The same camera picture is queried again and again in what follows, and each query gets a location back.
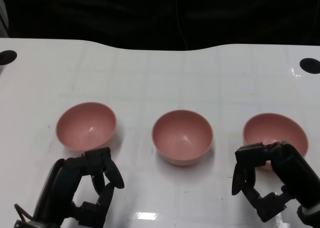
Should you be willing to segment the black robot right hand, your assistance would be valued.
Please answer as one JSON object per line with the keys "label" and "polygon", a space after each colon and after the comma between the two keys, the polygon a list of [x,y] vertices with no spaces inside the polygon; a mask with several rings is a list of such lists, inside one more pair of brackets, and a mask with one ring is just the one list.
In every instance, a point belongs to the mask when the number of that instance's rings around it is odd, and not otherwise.
{"label": "black robot right hand", "polygon": [[[320,178],[293,145],[287,142],[246,145],[235,152],[235,157],[231,193],[242,192],[261,221],[269,221],[285,210],[287,202],[295,199],[300,203],[297,215],[302,223],[319,227]],[[254,188],[255,168],[266,165],[267,161],[283,183],[282,194],[271,192],[261,197]]]}

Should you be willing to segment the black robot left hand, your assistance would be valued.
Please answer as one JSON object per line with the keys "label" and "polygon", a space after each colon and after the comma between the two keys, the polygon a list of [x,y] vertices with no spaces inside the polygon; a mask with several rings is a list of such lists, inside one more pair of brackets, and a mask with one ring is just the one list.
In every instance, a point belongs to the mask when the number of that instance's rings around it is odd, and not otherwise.
{"label": "black robot left hand", "polygon": [[[98,200],[83,202],[77,207],[73,197],[82,177],[87,175],[91,177]],[[50,170],[32,219],[61,226],[64,219],[71,217],[82,226],[103,227],[114,189],[124,186],[108,147],[86,151],[76,158],[59,159]]]}

